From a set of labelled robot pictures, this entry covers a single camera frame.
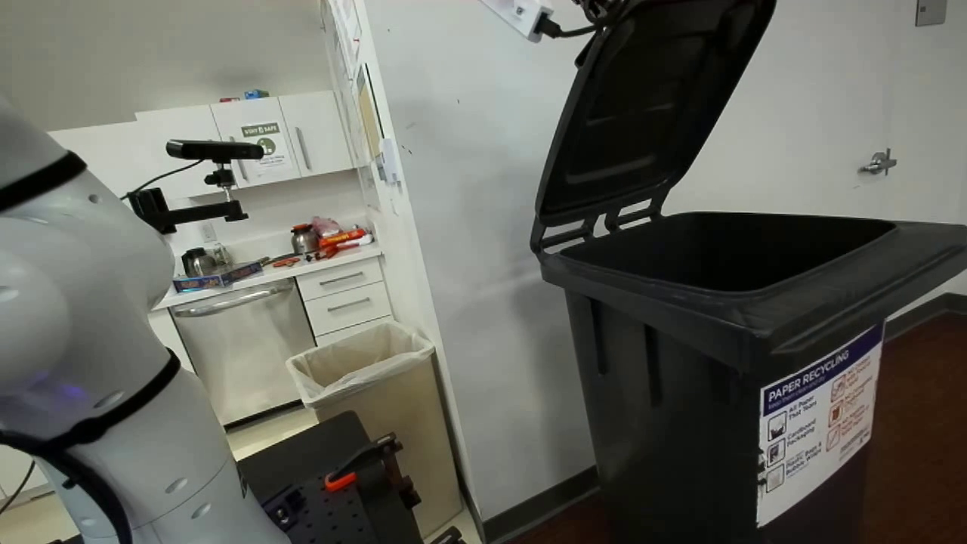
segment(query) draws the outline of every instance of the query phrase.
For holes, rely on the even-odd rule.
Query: black wheelie bin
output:
[[[771,14],[628,4],[543,165],[532,248],[569,297],[616,542],[855,544],[882,323],[967,266],[963,226],[661,213]]]

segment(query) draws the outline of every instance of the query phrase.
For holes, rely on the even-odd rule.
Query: warning label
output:
[[[758,526],[808,498],[869,442],[878,357],[882,325],[760,387]]]

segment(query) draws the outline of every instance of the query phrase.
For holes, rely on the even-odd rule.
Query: floor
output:
[[[861,505],[864,544],[967,542],[967,320],[943,316],[892,342]],[[610,544],[606,505],[585,498],[519,544]]]
[[[272,417],[230,430],[230,448],[236,458],[245,458],[268,444],[277,444],[307,425],[313,425],[313,410],[288,409]],[[475,520],[462,509],[452,526],[465,536],[465,544],[479,544]],[[0,516],[0,544],[52,544],[75,536],[57,496],[42,496],[35,501],[18,505]]]

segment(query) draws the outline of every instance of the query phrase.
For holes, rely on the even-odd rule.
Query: white storage box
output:
[[[301,405],[320,421],[356,410],[368,438],[396,433],[402,475],[415,476],[427,536],[460,514],[460,482],[432,345],[377,323],[288,359]]]

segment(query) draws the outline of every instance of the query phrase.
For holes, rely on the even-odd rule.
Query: bin lid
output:
[[[736,86],[775,0],[628,0],[589,38],[559,117],[539,221],[665,196]]]

